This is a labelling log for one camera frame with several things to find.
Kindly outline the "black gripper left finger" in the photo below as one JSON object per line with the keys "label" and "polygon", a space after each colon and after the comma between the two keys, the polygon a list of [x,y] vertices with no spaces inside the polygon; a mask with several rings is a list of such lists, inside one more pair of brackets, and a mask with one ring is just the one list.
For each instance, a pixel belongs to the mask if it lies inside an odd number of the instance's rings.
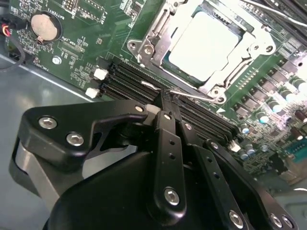
{"label": "black gripper left finger", "polygon": [[182,141],[171,102],[135,100],[35,107],[21,118],[10,174],[52,211],[71,187],[136,153],[154,155],[151,217],[172,226],[187,199]]}

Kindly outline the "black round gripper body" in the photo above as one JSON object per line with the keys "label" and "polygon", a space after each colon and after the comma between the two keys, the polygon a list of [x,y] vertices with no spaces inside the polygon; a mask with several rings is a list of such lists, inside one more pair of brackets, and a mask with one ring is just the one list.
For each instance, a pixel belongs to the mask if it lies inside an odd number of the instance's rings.
{"label": "black round gripper body", "polygon": [[[49,230],[163,230],[151,217],[154,155],[132,154],[69,188],[54,205]],[[185,215],[173,230],[227,230],[204,177],[184,167]]]}

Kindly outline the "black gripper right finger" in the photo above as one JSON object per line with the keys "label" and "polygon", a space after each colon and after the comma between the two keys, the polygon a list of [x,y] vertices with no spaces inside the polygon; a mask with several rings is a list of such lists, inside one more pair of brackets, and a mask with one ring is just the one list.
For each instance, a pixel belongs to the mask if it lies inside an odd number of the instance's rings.
{"label": "black gripper right finger", "polygon": [[202,140],[182,119],[180,101],[171,97],[172,115],[183,138],[183,159],[196,171],[216,209],[218,229],[296,230],[291,215],[259,185],[214,137]]}

